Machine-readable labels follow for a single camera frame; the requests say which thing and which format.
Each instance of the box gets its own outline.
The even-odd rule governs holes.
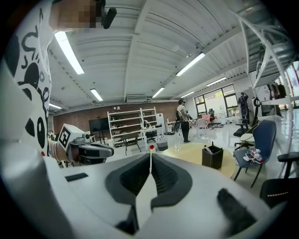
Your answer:
[[[212,146],[209,146],[209,149],[213,154],[209,153],[205,148],[202,149],[202,165],[220,169],[222,166],[223,149],[214,146],[214,142],[212,142]]]

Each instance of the ceiling light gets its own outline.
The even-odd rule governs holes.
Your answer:
[[[232,90],[232,91],[235,91],[235,90]],[[224,92],[224,94],[229,93],[229,92],[232,92],[232,91]]]
[[[191,94],[193,94],[193,93],[194,93],[194,91],[192,91],[192,92],[190,92],[190,93],[188,93],[188,94],[182,96],[181,98],[184,98],[184,97],[186,97],[186,96],[188,96],[188,95],[191,95]]]
[[[98,99],[98,101],[103,101],[102,97],[99,95],[96,89],[91,89],[90,91]]]
[[[57,108],[57,109],[62,109],[61,107],[59,107],[59,106],[57,106],[57,105],[53,105],[53,104],[51,104],[51,103],[49,103],[49,106],[52,106],[52,107]]]
[[[212,97],[215,97],[215,96],[213,95],[213,96],[211,96],[211,97],[208,97],[208,98],[206,98],[206,99],[210,99],[210,98],[212,98]]]
[[[158,92],[157,92],[156,94],[154,94],[153,98],[155,98],[158,94],[160,94],[160,92],[161,92],[162,90],[164,90],[164,89],[165,89],[165,87],[161,87],[161,89],[158,90]]]
[[[204,53],[200,53],[197,57],[195,57],[189,64],[187,64],[182,70],[180,70],[176,76],[181,76],[185,71],[187,71],[190,67],[192,67],[194,64],[196,64],[200,59],[202,59],[205,56]]]
[[[226,80],[226,77],[223,77],[223,78],[221,78],[221,79],[219,79],[219,80],[216,80],[216,81],[214,81],[214,82],[212,82],[212,83],[210,83],[210,84],[207,84],[207,86],[216,84],[217,82],[220,82],[220,81],[222,81],[222,80]]]
[[[55,33],[55,37],[58,41],[58,44],[61,47],[61,50],[64,52],[66,58],[69,60],[71,66],[74,68],[76,73],[78,75],[84,74],[84,71],[81,68],[81,66],[71,48],[69,40],[67,39],[66,33],[65,32],[57,32],[57,33]]]

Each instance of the black monitor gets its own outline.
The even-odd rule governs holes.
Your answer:
[[[90,128],[90,132],[109,130],[108,118],[90,120],[89,128]]]

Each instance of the person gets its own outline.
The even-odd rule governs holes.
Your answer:
[[[242,115],[242,119],[244,119],[246,117],[247,122],[245,120],[243,120],[243,124],[247,123],[249,124],[249,108],[247,105],[247,99],[248,99],[248,95],[244,92],[241,92],[241,96],[238,99],[238,104],[241,107],[241,115]]]
[[[0,78],[9,75],[33,103],[18,139],[35,147],[42,156],[53,156],[53,142],[47,137],[51,93],[48,46],[55,32],[86,28],[91,20],[96,21],[95,9],[96,0],[40,1],[12,35],[1,60]],[[58,159],[67,161],[63,148],[55,145]]]
[[[184,138],[184,143],[189,143],[188,140],[188,134],[189,134],[189,115],[187,113],[186,107],[185,107],[185,101],[180,99],[178,101],[178,108],[177,112],[179,114],[179,118],[181,121],[181,128],[182,128],[182,134]]]
[[[53,130],[50,130],[50,131],[49,131],[49,136],[48,136],[48,138],[49,138],[51,141],[55,141],[56,136],[54,135]]]

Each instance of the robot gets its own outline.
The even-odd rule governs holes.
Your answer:
[[[74,152],[79,151],[81,164],[104,163],[114,155],[112,147],[97,142],[90,142],[90,135],[73,125],[64,124],[58,142],[65,150],[70,162],[75,162]]]

